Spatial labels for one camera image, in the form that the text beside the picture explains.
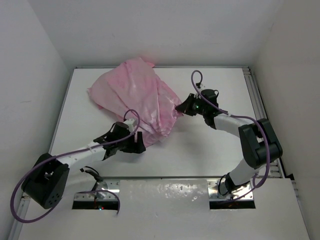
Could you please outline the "pink pillowcase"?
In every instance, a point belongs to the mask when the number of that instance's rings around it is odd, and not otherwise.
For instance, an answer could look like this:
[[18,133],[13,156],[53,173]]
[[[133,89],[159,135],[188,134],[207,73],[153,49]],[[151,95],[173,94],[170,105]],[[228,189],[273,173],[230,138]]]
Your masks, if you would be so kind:
[[135,110],[146,147],[165,140],[182,116],[176,111],[181,100],[153,68],[140,57],[132,58],[102,74],[87,90],[95,104],[119,119],[134,118],[128,110]]

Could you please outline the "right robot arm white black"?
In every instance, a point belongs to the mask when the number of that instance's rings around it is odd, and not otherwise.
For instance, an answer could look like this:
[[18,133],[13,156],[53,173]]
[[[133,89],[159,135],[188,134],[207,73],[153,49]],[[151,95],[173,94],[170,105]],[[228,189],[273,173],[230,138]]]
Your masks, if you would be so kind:
[[219,91],[197,89],[176,106],[176,111],[188,116],[201,115],[212,129],[227,132],[240,140],[242,160],[230,172],[220,178],[218,193],[230,195],[250,180],[261,168],[269,170],[270,164],[283,154],[276,133],[266,118],[255,120],[247,116],[235,116],[219,108]]

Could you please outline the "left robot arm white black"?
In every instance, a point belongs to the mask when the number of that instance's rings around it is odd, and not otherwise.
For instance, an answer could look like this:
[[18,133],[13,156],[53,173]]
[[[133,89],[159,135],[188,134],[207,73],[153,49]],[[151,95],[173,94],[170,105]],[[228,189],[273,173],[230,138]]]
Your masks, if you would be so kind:
[[118,151],[141,154],[146,150],[143,133],[138,131],[138,120],[129,118],[115,122],[111,129],[85,147],[72,153],[53,157],[42,154],[36,168],[21,185],[24,193],[44,209],[56,206],[61,200],[72,172],[78,172],[95,162],[104,161]]

